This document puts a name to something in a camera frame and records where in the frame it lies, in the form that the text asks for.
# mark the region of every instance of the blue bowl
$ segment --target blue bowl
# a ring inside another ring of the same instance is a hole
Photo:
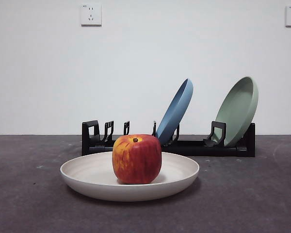
[[[174,135],[186,109],[189,106],[193,94],[193,84],[190,79],[186,79],[175,97],[171,101],[157,131],[156,137],[161,145],[164,145]]]

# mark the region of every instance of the gray carpet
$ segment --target gray carpet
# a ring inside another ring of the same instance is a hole
[[[81,136],[0,136],[0,233],[291,233],[291,135],[256,146],[255,158],[191,157],[201,170],[189,188],[125,203],[63,182]]]

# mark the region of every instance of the green plate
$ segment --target green plate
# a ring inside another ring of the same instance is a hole
[[[250,126],[258,105],[257,84],[250,77],[240,79],[224,99],[216,121],[226,123],[225,147],[233,147]],[[212,140],[221,138],[221,129],[215,128]]]

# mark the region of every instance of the apple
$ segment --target apple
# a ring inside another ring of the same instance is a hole
[[[120,136],[113,146],[112,165],[115,175],[123,183],[150,183],[161,170],[161,144],[148,134]]]

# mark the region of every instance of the dish rack divider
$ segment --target dish rack divider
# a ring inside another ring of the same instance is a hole
[[[89,128],[94,128],[90,135]],[[99,123],[97,120],[82,123],[82,156],[99,152],[112,151],[115,143],[113,138],[114,121],[105,123],[104,136],[100,139]],[[214,129],[222,131],[219,140],[212,140]],[[243,137],[233,147],[225,147],[226,124],[213,121],[211,133],[203,140],[179,140],[178,125],[176,134],[162,145],[163,152],[180,154],[183,156],[233,156],[233,157],[255,157],[255,123],[251,123]],[[129,121],[124,123],[123,135],[129,134]],[[156,135],[156,121],[153,122],[152,135]]]

